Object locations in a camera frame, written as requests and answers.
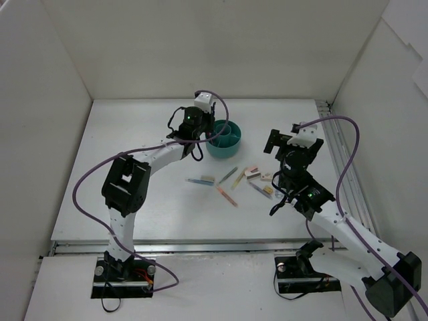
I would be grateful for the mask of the clear spray bottle blue cap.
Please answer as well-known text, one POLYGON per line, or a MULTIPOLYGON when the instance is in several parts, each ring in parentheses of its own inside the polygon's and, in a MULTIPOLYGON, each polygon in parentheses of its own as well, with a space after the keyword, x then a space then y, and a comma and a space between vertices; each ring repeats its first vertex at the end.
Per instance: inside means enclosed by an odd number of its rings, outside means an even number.
POLYGON ((275 196, 278 199, 282 199, 284 197, 284 194, 282 193, 281 189, 275 189, 275 196))

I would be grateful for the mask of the grey green pen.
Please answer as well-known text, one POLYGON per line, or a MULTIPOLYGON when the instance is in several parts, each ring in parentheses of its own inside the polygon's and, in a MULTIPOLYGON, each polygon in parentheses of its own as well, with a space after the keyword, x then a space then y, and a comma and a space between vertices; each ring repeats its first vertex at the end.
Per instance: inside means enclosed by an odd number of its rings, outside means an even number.
POLYGON ((234 174, 238 170, 238 167, 234 167, 231 169, 219 182, 218 184, 221 184, 222 182, 226 181, 232 174, 234 174))

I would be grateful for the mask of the light blue pen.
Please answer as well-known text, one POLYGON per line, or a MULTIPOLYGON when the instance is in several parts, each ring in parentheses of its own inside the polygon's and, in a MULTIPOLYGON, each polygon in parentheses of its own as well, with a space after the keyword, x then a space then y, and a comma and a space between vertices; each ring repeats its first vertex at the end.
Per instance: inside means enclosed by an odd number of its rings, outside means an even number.
POLYGON ((194 183, 199 185, 213 186, 215 183, 213 181, 206 181, 202 179, 193 179, 193 178, 185 178, 185 181, 188 183, 194 183))

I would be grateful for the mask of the yellow highlighter pen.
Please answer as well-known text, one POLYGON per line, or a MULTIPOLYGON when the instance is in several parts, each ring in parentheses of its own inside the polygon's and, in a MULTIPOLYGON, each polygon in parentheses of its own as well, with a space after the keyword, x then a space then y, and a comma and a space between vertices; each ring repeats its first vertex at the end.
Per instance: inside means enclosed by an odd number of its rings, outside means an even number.
POLYGON ((231 190, 235 190, 235 188, 238 186, 238 184, 240 183, 240 181, 242 180, 242 178, 244 178, 245 176, 245 172, 247 170, 247 167, 245 167, 240 174, 238 175, 238 177, 235 179, 235 181, 233 182, 232 186, 231 186, 231 190))

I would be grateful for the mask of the orange pen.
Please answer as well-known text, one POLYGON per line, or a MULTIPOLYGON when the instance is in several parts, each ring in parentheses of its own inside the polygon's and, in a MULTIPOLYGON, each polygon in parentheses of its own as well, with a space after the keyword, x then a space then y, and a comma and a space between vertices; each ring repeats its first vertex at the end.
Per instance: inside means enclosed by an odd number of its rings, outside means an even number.
POLYGON ((219 191, 219 193, 234 207, 238 207, 238 204, 219 186, 216 186, 216 189, 219 191))

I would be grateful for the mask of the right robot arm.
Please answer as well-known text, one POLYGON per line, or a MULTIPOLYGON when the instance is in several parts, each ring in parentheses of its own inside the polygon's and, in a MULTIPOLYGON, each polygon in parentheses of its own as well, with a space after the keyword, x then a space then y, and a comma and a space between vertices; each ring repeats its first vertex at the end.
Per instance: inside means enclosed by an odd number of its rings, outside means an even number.
POLYGON ((310 241, 296 253, 301 274, 328 274, 360 288, 373 308, 394 318, 421 288, 422 261, 412 251, 401 253, 372 234, 308 172, 323 144, 314 128, 292 136, 271 130, 263 151, 269 154, 278 149, 275 158, 280 169, 274 174, 278 181, 273 186, 284 198, 270 215, 289 204, 341 242, 350 254, 346 257, 325 249, 319 241, 310 241))

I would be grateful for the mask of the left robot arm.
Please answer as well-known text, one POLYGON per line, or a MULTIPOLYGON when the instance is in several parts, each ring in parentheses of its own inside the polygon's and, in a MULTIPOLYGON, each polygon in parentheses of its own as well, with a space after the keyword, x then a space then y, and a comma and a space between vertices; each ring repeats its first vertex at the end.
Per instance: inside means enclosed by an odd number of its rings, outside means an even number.
POLYGON ((134 271, 134 222, 136 213, 146 200, 150 177, 163 167, 193 154, 203 133, 213 131, 215 107, 184 108, 183 122, 167 136, 160 149, 134 157, 126 154, 114 160, 102 187, 102 196, 109 209, 110 236, 104 261, 110 273, 120 281, 134 271))

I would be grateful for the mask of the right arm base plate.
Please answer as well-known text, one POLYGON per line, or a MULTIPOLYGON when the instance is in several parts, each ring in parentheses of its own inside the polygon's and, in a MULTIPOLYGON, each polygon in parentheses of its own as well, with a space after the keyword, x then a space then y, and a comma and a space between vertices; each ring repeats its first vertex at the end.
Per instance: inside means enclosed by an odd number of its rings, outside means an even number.
POLYGON ((275 260, 274 289, 276 293, 292 301, 308 294, 340 292, 340 282, 327 274, 303 272, 295 256, 277 256, 275 260))

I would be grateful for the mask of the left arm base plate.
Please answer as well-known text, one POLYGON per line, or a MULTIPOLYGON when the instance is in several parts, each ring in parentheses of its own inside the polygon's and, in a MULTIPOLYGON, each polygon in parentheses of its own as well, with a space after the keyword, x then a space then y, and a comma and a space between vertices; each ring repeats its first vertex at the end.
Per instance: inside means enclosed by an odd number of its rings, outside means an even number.
POLYGON ((94 270, 90 298, 152 298, 154 276, 148 273, 151 268, 150 264, 136 260, 129 275, 120 277, 103 259, 99 259, 94 270))

